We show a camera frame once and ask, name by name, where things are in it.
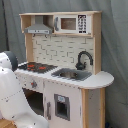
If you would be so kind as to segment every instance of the sink basin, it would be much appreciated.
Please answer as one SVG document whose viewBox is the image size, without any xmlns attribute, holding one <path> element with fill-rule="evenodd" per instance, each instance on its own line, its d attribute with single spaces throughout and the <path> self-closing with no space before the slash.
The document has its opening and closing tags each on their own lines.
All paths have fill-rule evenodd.
<svg viewBox="0 0 128 128">
<path fill-rule="evenodd" d="M 52 73 L 52 76 L 54 76 L 54 77 L 70 79 L 70 80 L 77 80 L 77 81 L 83 81 L 91 75 L 92 75 L 91 72 L 69 69 L 69 68 L 62 68 L 62 69 Z"/>
</svg>

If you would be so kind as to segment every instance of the stovetop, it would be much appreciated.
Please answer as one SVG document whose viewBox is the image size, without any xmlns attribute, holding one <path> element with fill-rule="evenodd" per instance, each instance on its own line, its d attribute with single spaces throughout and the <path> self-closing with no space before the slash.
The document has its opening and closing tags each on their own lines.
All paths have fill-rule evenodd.
<svg viewBox="0 0 128 128">
<path fill-rule="evenodd" d="M 53 65 L 29 62 L 27 64 L 19 66 L 18 69 L 23 69 L 23 70 L 37 72 L 37 73 L 46 73 L 56 67 L 57 66 L 53 66 Z"/>
</svg>

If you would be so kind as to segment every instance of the door handle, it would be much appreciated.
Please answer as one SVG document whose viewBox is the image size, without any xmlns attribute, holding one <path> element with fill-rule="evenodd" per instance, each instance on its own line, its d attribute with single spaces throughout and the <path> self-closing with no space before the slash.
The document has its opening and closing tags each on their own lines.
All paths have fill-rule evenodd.
<svg viewBox="0 0 128 128">
<path fill-rule="evenodd" d="M 48 102 L 47 103 L 47 117 L 48 117 L 48 120 L 51 120 L 50 108 L 51 108 L 51 104 L 50 104 L 50 102 Z"/>
<path fill-rule="evenodd" d="M 56 31 L 59 31 L 59 28 L 57 27 L 58 17 L 54 19 L 54 27 Z"/>
</svg>

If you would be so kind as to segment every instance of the knob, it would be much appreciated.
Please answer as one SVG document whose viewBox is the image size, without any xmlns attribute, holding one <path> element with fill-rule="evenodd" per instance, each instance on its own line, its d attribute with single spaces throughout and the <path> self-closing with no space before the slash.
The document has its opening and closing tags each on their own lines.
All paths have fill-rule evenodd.
<svg viewBox="0 0 128 128">
<path fill-rule="evenodd" d="M 37 87 L 37 83 L 33 80 L 33 82 L 31 83 L 32 88 L 36 88 Z"/>
<path fill-rule="evenodd" d="M 83 69 L 85 69 L 85 67 L 86 67 L 86 63 L 82 64 L 82 63 L 80 62 L 80 63 L 77 63 L 77 64 L 76 64 L 77 70 L 83 70 Z"/>
</svg>

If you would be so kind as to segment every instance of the light gray wall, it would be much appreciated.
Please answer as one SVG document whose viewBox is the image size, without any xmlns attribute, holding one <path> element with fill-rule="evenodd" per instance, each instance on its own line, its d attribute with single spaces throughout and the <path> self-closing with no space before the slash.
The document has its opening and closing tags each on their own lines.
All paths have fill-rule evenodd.
<svg viewBox="0 0 128 128">
<path fill-rule="evenodd" d="M 128 127 L 128 1 L 127 0 L 4 0 L 9 44 L 25 61 L 19 13 L 100 10 L 102 13 L 102 70 L 115 77 L 106 88 L 106 121 Z"/>
<path fill-rule="evenodd" d="M 2 1 L 0 0 L 0 52 L 7 49 L 4 22 Z"/>
</svg>

